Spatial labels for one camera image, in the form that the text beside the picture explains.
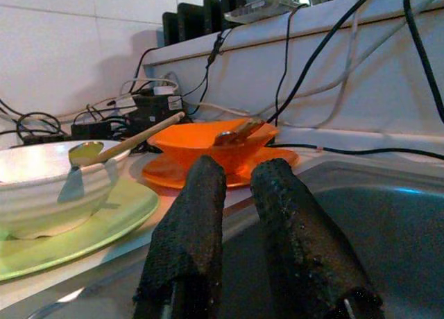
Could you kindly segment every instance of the green plate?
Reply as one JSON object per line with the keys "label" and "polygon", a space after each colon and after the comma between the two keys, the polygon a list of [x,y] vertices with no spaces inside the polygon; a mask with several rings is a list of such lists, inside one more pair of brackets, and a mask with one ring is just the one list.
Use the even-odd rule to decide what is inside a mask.
{"label": "green plate", "polygon": [[0,281],[97,250],[143,224],[159,203],[159,196],[148,187],[120,179],[102,208],[74,230],[31,240],[13,239],[0,230]]}

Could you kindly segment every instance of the countertop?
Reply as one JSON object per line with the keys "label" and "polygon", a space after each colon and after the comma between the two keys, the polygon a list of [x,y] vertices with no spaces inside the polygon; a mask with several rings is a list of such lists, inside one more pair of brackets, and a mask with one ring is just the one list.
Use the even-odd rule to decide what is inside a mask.
{"label": "countertop", "polygon": [[[310,164],[313,164],[312,162],[315,161],[317,158],[336,155],[307,149],[297,149],[295,151],[300,156],[300,161],[295,169],[296,173],[304,171]],[[143,178],[141,177],[141,170],[146,163],[156,158],[156,156],[156,154],[148,153],[145,155],[136,155],[129,157],[125,166],[125,170],[123,172],[123,176],[141,184],[145,184]],[[371,158],[395,158],[397,160],[403,160],[404,158],[407,158],[409,161],[412,162],[429,162],[437,166],[444,165],[444,163],[442,162],[436,163],[435,159],[414,157],[407,154],[384,154],[372,156]],[[32,275],[26,275],[21,278],[12,279],[0,283],[0,310],[29,296],[39,293],[46,288],[63,282],[66,279],[81,274],[86,270],[97,267],[102,263],[105,263],[149,243],[151,241],[151,234],[154,227],[168,211],[176,196],[180,192],[179,190],[165,189],[162,187],[151,186],[151,188],[159,194],[160,206],[154,213],[154,215],[152,215],[145,222],[145,224],[143,224],[137,230],[126,235],[125,237],[114,242],[112,245],[102,248],[101,250],[93,252],[92,254],[89,254],[80,259],[76,259],[68,264],[63,264],[61,266],[50,268],[48,270],[43,270]],[[246,199],[248,199],[250,196],[251,193],[248,187],[240,189],[230,189],[228,190],[227,197],[225,199],[225,208],[229,209],[233,205],[248,205],[249,202]]]}

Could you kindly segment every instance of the stainless steel sink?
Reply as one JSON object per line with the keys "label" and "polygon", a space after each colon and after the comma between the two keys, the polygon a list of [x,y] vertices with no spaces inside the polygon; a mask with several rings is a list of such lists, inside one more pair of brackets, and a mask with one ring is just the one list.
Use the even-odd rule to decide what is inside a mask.
{"label": "stainless steel sink", "polygon": [[[380,292],[387,318],[444,316],[442,169],[379,162],[329,161],[299,176],[344,231]],[[254,207],[224,219],[219,318],[274,318],[262,231]],[[131,318],[131,297],[147,246],[3,311],[26,318],[44,304],[88,286],[45,318]]]}

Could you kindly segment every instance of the orange bowl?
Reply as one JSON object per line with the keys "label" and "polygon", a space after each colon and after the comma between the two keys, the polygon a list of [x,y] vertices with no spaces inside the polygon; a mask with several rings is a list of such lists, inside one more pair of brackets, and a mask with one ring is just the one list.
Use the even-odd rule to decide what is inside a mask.
{"label": "orange bowl", "polygon": [[235,119],[173,125],[150,137],[148,143],[162,149],[186,171],[200,156],[209,155],[225,169],[227,174],[232,174],[238,172],[249,157],[279,132],[276,127],[265,123],[242,144],[213,146],[214,139],[219,133],[232,130],[245,121],[245,119]]}

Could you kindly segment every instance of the white bowl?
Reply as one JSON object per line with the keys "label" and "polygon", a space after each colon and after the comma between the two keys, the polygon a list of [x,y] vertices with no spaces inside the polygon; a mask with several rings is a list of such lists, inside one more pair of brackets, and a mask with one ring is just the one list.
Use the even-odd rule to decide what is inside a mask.
{"label": "white bowl", "polygon": [[[101,141],[103,150],[119,143]],[[71,171],[68,150],[82,142],[0,150],[0,229],[19,239],[54,236],[84,223],[100,208],[130,151]]]}

